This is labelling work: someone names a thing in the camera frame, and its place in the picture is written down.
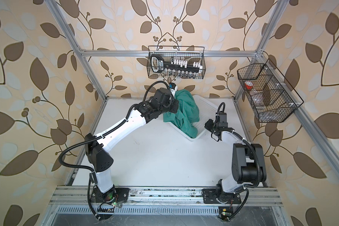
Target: white plastic basket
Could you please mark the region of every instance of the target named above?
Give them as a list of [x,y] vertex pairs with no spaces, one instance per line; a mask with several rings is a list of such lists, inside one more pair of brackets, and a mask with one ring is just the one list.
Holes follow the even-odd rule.
[[200,136],[206,133],[205,129],[205,123],[209,120],[215,120],[216,112],[218,106],[214,105],[210,101],[206,100],[203,97],[200,97],[199,95],[193,96],[194,102],[199,107],[199,121],[193,123],[192,125],[197,128],[197,136],[196,138],[190,138],[187,134],[182,132],[180,129],[177,128],[172,122],[168,122],[174,129],[176,129],[179,133],[181,133],[184,137],[189,139],[190,141],[197,140]]

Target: green fabric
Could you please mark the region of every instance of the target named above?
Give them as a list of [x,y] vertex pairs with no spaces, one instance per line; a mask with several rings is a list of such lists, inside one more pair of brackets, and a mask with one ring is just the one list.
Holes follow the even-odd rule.
[[177,113],[164,113],[163,121],[172,122],[190,138],[196,138],[197,128],[192,123],[199,121],[199,108],[194,102],[191,93],[185,89],[178,90],[176,91],[175,99],[179,101]]

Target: wire mesh basket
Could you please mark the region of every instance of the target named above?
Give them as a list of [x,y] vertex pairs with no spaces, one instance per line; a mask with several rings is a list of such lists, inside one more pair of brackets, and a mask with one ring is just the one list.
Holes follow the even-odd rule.
[[[281,72],[284,81],[274,76],[273,65],[267,60],[265,64],[250,64],[237,70],[241,87],[259,123],[282,123],[304,102]],[[301,101],[294,100],[285,87],[294,91]]]
[[148,77],[203,79],[204,50],[199,46],[148,46]]

